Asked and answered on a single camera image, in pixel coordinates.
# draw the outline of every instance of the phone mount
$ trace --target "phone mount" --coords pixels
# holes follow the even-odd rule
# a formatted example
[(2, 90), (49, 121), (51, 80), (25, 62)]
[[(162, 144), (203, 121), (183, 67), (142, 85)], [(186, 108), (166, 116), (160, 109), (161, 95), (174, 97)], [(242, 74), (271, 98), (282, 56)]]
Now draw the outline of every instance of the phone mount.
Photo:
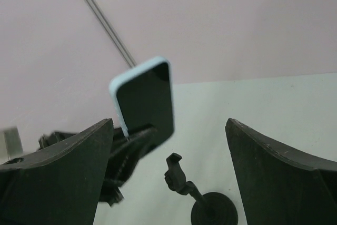
[(191, 195), (195, 199), (192, 208), (192, 225), (237, 225), (238, 216), (234, 203), (219, 192), (201, 195), (198, 188), (186, 176), (180, 167), (182, 157), (172, 153), (167, 159), (168, 171), (165, 181), (170, 190), (181, 195)]

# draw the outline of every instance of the gray cable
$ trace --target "gray cable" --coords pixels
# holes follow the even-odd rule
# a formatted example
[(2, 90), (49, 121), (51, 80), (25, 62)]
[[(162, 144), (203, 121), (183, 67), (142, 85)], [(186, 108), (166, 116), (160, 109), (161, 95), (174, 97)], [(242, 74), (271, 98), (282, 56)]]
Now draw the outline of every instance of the gray cable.
[(95, 16), (101, 23), (101, 25), (104, 27), (105, 31), (113, 41), (113, 43), (116, 45), (118, 51), (122, 55), (123, 59), (126, 61), (128, 66), (130, 68), (133, 68), (136, 66), (136, 61), (133, 59), (130, 52), (127, 50), (126, 46), (122, 42), (121, 38), (118, 36), (116, 30), (113, 28), (113, 26), (110, 24), (100, 7), (98, 6), (97, 2), (95, 0), (85, 0), (91, 10), (94, 12)]

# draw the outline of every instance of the circular base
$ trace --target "circular base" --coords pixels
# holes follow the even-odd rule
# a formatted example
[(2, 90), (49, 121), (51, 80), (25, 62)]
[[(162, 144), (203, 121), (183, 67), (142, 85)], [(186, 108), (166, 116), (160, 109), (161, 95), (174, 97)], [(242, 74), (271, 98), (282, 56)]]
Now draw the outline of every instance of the circular base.
[(227, 196), (218, 192), (209, 192), (203, 196), (214, 210), (214, 215), (208, 216), (196, 202), (191, 213), (192, 225), (237, 225), (237, 210)]

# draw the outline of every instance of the white table surface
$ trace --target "white table surface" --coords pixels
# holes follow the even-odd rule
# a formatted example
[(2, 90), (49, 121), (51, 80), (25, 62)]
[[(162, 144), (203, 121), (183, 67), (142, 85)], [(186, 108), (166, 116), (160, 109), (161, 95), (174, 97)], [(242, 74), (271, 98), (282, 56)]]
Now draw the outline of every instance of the white table surface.
[(140, 161), (121, 188), (125, 200), (99, 204), (95, 225), (187, 225), (194, 203), (168, 189), (165, 159), (180, 154), (187, 179), (202, 193), (218, 191), (246, 219), (224, 127), (235, 118), (304, 152), (337, 161), (337, 74), (174, 86), (174, 136)]

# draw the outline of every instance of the phone screen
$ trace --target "phone screen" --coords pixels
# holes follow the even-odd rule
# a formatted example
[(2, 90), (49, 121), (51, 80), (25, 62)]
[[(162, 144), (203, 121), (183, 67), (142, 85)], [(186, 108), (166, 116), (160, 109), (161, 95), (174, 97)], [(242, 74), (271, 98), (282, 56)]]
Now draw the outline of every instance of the phone screen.
[(128, 131), (147, 124), (157, 129), (151, 150), (174, 132), (169, 64), (164, 62), (124, 83), (116, 97)]

